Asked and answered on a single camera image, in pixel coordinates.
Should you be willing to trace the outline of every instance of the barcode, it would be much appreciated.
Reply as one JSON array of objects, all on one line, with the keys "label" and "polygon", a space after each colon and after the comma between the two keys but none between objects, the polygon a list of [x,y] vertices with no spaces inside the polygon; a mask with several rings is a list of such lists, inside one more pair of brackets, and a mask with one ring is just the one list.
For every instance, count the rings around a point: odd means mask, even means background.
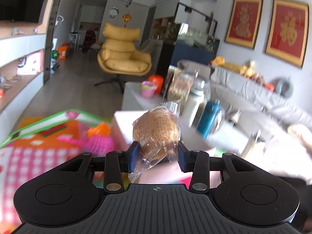
[{"label": "barcode", "polygon": [[159,105],[156,105],[152,110],[155,110],[159,107],[165,107],[167,108],[169,111],[172,111],[174,114],[177,114],[177,103],[174,102],[164,102],[164,103],[160,103]]}]

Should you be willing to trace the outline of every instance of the yellow armchair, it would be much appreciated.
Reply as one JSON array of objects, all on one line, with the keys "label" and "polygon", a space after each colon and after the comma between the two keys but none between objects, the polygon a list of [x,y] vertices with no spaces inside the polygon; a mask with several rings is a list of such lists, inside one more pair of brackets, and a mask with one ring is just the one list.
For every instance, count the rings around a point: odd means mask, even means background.
[{"label": "yellow armchair", "polygon": [[94,86],[118,82],[123,92],[124,88],[120,75],[146,75],[152,67],[151,56],[136,50],[132,43],[132,41],[140,39],[140,29],[128,29],[105,24],[103,34],[108,39],[99,51],[97,60],[103,71],[117,74],[117,77],[97,83]]}]

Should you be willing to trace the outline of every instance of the packaged bread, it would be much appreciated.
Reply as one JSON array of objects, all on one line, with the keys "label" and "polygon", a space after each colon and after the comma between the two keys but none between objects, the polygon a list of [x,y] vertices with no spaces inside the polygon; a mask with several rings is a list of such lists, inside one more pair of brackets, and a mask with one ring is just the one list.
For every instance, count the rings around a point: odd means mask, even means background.
[{"label": "packaged bread", "polygon": [[180,140],[178,103],[179,101],[161,103],[133,123],[133,140],[140,143],[141,150],[135,171],[129,174],[131,182],[165,157],[169,161],[177,161],[177,145]]}]

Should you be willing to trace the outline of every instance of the orange box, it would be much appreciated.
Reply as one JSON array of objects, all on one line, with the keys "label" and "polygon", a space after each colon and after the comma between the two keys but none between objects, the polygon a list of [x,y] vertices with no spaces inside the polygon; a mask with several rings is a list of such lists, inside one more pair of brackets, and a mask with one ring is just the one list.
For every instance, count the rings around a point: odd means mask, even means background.
[{"label": "orange box", "polygon": [[64,60],[68,54],[68,46],[60,46],[57,51],[59,52],[59,59]]}]

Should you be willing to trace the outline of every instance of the green and white mat edge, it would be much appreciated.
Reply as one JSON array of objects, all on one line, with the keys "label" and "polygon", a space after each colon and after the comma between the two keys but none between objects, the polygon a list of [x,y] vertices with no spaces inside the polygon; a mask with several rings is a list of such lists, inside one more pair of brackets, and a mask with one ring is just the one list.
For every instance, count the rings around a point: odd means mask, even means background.
[{"label": "green and white mat edge", "polygon": [[24,138],[34,133],[38,133],[40,131],[50,129],[57,125],[63,124],[69,120],[76,120],[76,121],[85,123],[89,125],[90,127],[96,127],[102,122],[107,122],[107,123],[111,122],[109,119],[104,119],[102,117],[87,113],[85,111],[81,111],[77,109],[70,109],[70,110],[59,112],[47,118],[44,118],[40,121],[37,121],[31,125],[23,127],[11,133],[7,137],[7,139],[1,142],[0,149],[5,147],[11,142],[14,142],[15,140]]}]

